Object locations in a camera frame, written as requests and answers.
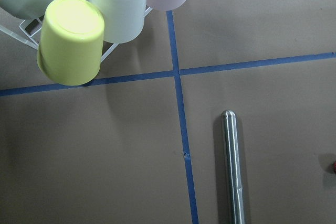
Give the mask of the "yellow-green upturned cup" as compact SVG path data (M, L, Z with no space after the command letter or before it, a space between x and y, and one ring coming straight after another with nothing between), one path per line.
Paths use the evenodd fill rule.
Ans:
M92 3L54 0L44 15L37 64L53 82L90 82L100 70L103 36L104 19Z

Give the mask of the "white upturned cup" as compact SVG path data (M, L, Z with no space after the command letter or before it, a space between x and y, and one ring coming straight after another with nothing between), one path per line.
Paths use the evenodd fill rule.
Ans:
M135 39L142 31L146 0L88 0L104 17L104 40L122 44Z

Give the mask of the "red strawberry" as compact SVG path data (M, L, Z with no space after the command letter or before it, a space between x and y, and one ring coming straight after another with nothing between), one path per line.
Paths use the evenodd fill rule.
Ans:
M336 161L332 164L333 172L336 174Z

